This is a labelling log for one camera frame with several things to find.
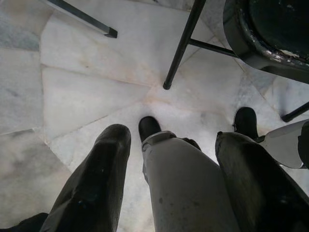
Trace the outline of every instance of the black boot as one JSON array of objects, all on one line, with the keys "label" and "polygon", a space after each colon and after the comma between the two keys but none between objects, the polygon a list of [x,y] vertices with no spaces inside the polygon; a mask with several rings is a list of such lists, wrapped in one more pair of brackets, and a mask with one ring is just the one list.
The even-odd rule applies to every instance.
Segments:
[{"label": "black boot", "polygon": [[158,132],[161,132],[161,128],[154,117],[147,116],[140,120],[139,133],[141,142],[144,142],[147,137]]},{"label": "black boot", "polygon": [[256,127],[256,114],[254,109],[249,107],[240,108],[234,119],[234,132],[246,135],[253,140],[258,138]]}]

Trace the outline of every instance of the chair leg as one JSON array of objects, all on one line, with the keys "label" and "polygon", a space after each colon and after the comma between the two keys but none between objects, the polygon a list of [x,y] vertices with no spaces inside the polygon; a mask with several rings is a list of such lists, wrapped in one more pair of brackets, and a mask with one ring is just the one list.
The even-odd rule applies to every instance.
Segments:
[{"label": "chair leg", "polygon": [[197,24],[197,21],[199,19],[199,16],[201,15],[201,12],[203,10],[203,7],[205,5],[206,0],[195,0],[191,13],[189,15],[188,21],[185,25],[183,35],[180,39],[180,42],[178,44],[173,62],[169,68],[169,73],[166,77],[166,80],[164,82],[163,88],[164,89],[170,89],[174,76],[176,74],[176,71],[179,67],[180,61],[183,58],[183,54],[187,48],[187,45],[189,43],[189,40],[191,38],[191,35],[194,31],[194,28]]},{"label": "chair leg", "polygon": [[292,121],[297,116],[300,116],[301,114],[305,113],[308,110],[309,110],[309,102],[298,107],[296,110],[292,111],[291,113],[282,116],[281,119],[284,122],[289,122],[289,121]]}]

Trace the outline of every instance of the chair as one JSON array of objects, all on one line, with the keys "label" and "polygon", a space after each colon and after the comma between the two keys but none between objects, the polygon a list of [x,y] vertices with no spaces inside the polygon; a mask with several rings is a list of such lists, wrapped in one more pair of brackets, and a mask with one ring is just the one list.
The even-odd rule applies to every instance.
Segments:
[{"label": "chair", "polygon": [[[188,44],[239,58],[248,65],[309,84],[309,2],[226,0],[223,22],[232,50],[191,39],[206,0],[195,0],[163,88],[170,89]],[[283,117],[291,121],[309,102]]]}]

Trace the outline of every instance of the light gray jeans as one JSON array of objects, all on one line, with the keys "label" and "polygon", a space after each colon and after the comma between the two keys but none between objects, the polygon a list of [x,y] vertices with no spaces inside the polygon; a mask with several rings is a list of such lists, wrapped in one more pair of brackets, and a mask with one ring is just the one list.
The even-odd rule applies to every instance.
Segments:
[{"label": "light gray jeans", "polygon": [[142,143],[156,232],[239,232],[219,166],[169,132]]}]

